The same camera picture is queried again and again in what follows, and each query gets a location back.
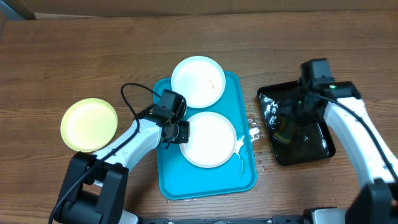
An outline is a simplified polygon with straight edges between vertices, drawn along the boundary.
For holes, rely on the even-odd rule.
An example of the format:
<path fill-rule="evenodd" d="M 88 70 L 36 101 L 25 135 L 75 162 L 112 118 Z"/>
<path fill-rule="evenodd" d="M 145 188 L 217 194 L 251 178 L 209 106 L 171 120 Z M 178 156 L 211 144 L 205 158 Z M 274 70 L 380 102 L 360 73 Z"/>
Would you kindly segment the white plate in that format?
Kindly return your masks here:
<path fill-rule="evenodd" d="M 190 125 L 188 142 L 180 145 L 184 158 L 201 168 L 215 168 L 227 162 L 237 142 L 232 123 L 215 112 L 197 113 L 187 119 Z"/>

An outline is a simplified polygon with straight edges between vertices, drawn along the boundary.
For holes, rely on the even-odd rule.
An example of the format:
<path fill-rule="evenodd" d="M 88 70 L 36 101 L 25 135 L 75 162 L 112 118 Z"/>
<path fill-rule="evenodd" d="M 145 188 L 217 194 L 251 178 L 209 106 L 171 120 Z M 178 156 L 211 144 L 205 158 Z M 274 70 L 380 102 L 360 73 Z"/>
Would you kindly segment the light blue rimmed plate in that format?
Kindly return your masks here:
<path fill-rule="evenodd" d="M 172 91 L 182 95 L 190 108 L 206 108 L 223 95 L 226 77 L 221 66 L 205 56 L 182 60 L 171 76 Z"/>

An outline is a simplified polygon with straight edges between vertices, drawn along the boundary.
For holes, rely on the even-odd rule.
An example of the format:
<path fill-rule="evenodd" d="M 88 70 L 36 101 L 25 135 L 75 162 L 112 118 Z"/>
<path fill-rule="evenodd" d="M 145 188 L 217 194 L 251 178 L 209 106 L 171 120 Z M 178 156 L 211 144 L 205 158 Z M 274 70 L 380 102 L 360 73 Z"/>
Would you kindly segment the green rimmed plate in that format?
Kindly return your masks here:
<path fill-rule="evenodd" d="M 60 133 L 74 151 L 93 152 L 112 140 L 118 128 L 115 109 L 99 98 L 74 103 L 63 115 Z"/>

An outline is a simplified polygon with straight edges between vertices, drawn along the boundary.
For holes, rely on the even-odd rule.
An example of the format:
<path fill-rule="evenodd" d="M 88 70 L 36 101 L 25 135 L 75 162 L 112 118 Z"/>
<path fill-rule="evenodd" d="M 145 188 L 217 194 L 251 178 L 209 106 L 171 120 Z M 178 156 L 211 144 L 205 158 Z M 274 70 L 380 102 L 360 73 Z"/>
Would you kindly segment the green yellow sponge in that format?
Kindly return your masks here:
<path fill-rule="evenodd" d="M 283 119 L 278 127 L 275 129 L 273 136 L 280 142 L 289 144 L 292 139 L 292 133 L 294 130 L 295 123 L 290 119 Z"/>

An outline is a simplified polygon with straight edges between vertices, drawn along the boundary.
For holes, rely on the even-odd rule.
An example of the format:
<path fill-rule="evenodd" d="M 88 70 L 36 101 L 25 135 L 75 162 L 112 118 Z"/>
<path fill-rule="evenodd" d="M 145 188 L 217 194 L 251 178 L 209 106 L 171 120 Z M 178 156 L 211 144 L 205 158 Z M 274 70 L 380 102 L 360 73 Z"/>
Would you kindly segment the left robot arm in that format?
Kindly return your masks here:
<path fill-rule="evenodd" d="M 123 209 L 132 168 L 161 143 L 186 143 L 185 106 L 150 105 L 115 142 L 94 154 L 76 153 L 69 165 L 49 222 L 139 223 Z"/>

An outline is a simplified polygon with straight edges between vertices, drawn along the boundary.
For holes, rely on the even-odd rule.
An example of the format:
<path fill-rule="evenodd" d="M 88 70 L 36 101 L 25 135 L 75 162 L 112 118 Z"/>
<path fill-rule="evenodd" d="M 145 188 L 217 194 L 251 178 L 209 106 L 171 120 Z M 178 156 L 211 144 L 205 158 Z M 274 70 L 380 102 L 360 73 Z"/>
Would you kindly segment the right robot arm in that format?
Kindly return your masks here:
<path fill-rule="evenodd" d="M 397 158 L 373 125 L 359 91 L 351 82 L 300 86 L 278 102 L 279 113 L 298 124 L 324 121 L 346 151 L 360 192 L 341 213 L 317 210 L 313 222 L 397 223 Z"/>

